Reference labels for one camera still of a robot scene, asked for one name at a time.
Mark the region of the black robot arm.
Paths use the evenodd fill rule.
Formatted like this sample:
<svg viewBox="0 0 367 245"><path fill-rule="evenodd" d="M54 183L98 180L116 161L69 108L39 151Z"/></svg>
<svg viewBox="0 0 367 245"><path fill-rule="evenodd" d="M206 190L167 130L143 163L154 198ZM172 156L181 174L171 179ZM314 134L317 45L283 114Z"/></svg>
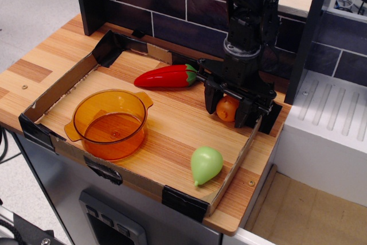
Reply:
<svg viewBox="0 0 367 245"><path fill-rule="evenodd" d="M279 0L226 0L229 29L223 61L199 59L197 79L203 82L205 107L215 112L224 95L239 101L235 127L242 128L272 111L274 85L259 75L264 48L278 35Z"/></svg>

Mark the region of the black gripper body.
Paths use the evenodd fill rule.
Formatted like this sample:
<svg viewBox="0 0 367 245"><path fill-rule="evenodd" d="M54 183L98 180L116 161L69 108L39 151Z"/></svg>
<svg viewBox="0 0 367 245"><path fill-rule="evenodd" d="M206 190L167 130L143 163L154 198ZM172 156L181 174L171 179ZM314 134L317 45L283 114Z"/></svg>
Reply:
<svg viewBox="0 0 367 245"><path fill-rule="evenodd" d="M260 113L269 113L276 98L274 85L266 83L259 75L263 46L245 50L230 42L223 43L225 57L222 61L197 60L197 79L203 83L216 83L222 95L229 95L238 101L253 100Z"/></svg>

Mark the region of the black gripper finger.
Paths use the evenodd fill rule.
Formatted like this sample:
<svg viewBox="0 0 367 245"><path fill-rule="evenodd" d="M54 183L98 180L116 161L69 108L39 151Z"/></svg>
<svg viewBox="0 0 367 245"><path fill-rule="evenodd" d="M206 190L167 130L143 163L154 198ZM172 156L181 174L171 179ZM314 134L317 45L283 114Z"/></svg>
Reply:
<svg viewBox="0 0 367 245"><path fill-rule="evenodd" d="M239 107L235 114L235 128L248 126L254 128L259 117L257 105L253 100L247 98L239 102Z"/></svg>
<svg viewBox="0 0 367 245"><path fill-rule="evenodd" d="M222 91L216 83L204 83L205 107L209 114L216 111L218 102L222 99Z"/></svg>

